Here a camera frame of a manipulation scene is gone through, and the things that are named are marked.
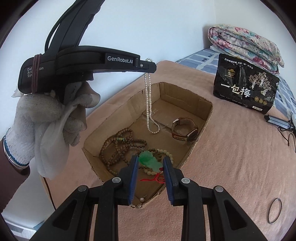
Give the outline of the left forearm dark sleeve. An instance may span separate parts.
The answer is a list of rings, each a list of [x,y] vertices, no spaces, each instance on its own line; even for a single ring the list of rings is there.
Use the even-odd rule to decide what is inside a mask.
[[[1,213],[6,208],[17,189],[30,175],[30,167],[19,170],[4,153],[3,139],[1,140],[1,166],[0,166],[0,207]]]

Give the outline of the left hand white glove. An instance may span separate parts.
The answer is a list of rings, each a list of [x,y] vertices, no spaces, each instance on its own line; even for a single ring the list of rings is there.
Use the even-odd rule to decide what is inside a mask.
[[[22,95],[14,123],[3,138],[4,153],[17,169],[34,160],[39,174],[54,179],[64,169],[70,147],[78,145],[87,128],[86,109],[100,102],[100,94],[87,82],[66,88],[67,104],[55,92]]]

